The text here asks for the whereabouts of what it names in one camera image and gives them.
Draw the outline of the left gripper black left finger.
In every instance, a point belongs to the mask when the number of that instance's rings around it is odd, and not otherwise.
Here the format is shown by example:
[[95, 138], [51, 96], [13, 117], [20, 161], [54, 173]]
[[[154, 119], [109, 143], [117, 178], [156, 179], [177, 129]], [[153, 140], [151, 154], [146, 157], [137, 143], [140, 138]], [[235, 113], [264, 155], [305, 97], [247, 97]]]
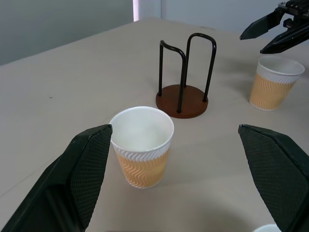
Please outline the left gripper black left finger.
[[103, 183], [111, 135], [110, 124], [77, 134], [1, 232], [85, 232]]

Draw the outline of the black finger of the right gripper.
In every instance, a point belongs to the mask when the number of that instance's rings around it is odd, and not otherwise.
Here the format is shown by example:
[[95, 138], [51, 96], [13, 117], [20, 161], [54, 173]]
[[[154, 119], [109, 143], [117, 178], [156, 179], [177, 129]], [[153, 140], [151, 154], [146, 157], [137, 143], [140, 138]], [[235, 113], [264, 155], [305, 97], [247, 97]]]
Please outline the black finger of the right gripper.
[[309, 22], [290, 28], [276, 36], [269, 44], [260, 50], [261, 54], [278, 54], [309, 40]]
[[272, 13], [251, 23], [240, 35], [240, 40], [255, 39], [270, 29], [278, 26], [286, 11], [282, 8], [276, 8]]

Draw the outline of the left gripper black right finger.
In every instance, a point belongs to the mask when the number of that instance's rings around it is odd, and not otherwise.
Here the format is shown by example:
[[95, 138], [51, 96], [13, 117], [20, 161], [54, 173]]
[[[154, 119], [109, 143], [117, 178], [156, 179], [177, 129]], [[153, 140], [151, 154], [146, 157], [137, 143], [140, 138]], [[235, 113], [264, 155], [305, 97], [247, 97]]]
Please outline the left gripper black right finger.
[[289, 136], [238, 129], [254, 184], [281, 232], [309, 232], [309, 155]]

